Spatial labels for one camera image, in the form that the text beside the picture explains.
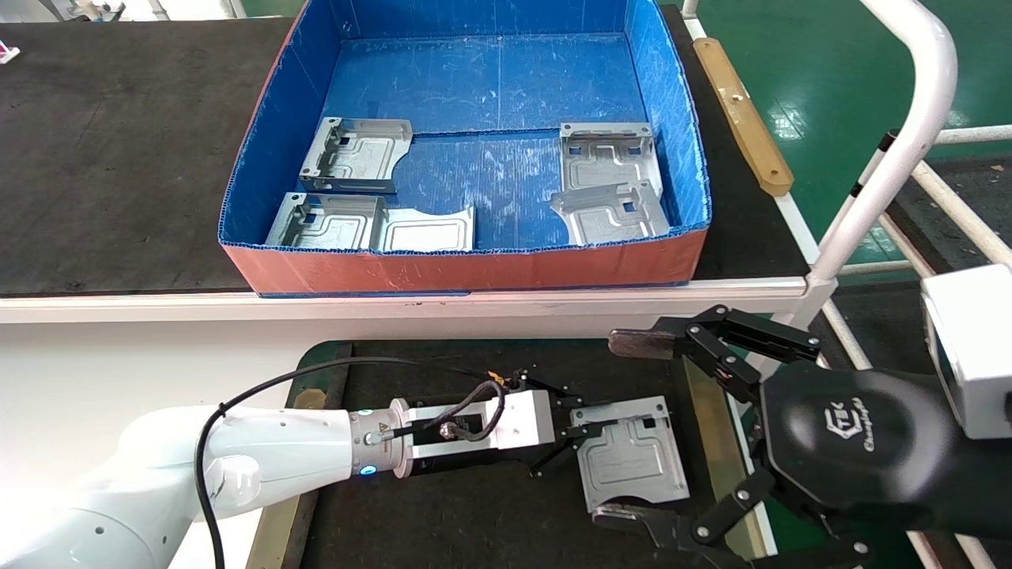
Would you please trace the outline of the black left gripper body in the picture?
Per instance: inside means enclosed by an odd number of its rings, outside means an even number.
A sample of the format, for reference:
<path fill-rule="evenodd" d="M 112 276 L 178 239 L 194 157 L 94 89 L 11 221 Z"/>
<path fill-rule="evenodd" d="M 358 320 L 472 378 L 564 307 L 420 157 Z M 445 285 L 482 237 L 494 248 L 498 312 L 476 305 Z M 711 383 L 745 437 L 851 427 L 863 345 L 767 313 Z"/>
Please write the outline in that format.
<path fill-rule="evenodd" d="M 538 477 L 552 461 L 567 460 L 570 454 L 571 443 L 567 439 L 556 440 L 552 435 L 517 435 L 508 430 L 492 433 L 481 442 L 467 442 L 465 439 L 447 440 L 436 430 L 425 430 L 410 436 L 410 474 L 444 474 L 502 462 L 521 462 Z"/>

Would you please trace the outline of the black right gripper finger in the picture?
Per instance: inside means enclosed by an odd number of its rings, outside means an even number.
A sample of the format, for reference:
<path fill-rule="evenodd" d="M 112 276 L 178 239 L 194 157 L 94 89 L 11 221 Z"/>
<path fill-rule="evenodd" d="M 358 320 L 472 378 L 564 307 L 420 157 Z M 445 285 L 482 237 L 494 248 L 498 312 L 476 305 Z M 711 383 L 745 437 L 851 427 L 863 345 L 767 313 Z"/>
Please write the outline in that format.
<path fill-rule="evenodd" d="M 751 560 L 731 551 L 727 533 L 785 487 L 782 476 L 758 468 L 696 518 L 669 509 L 607 502 L 592 511 L 591 519 L 598 526 L 647 534 L 656 559 L 690 568 L 856 568 L 870 561 L 870 546 L 853 537 Z"/>
<path fill-rule="evenodd" d="M 687 359 L 741 403 L 760 401 L 762 374 L 735 349 L 790 364 L 816 361 L 821 340 L 758 315 L 715 305 L 693 317 L 662 317 L 648 329 L 615 329 L 610 351 L 628 359 Z"/>

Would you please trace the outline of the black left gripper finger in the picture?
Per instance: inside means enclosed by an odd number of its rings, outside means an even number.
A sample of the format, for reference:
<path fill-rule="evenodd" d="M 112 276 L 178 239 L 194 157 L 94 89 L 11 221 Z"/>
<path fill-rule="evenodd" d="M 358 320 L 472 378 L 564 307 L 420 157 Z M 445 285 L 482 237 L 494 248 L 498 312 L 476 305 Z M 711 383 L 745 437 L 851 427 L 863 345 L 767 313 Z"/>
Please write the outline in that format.
<path fill-rule="evenodd" d="M 617 419 L 591 422 L 591 424 L 565 426 L 554 432 L 553 449 L 547 451 L 534 464 L 529 465 L 529 475 L 532 479 L 542 479 L 559 469 L 566 462 L 577 457 L 579 449 L 589 439 L 600 437 L 605 428 L 617 425 Z"/>
<path fill-rule="evenodd" d="M 536 379 L 528 370 L 514 371 L 515 391 L 545 391 L 549 407 L 553 411 L 580 409 L 588 406 L 590 401 L 581 394 L 570 389 L 570 386 L 554 386 Z"/>

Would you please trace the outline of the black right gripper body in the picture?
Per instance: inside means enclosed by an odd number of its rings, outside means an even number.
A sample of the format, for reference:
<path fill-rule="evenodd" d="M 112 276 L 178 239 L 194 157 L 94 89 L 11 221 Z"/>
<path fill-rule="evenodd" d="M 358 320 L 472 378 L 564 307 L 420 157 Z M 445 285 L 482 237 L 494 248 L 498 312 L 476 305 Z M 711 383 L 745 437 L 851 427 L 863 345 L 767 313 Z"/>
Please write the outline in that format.
<path fill-rule="evenodd" d="M 1009 539 L 1010 442 L 966 436 L 933 375 L 795 361 L 759 394 L 767 461 L 814 509 Z"/>

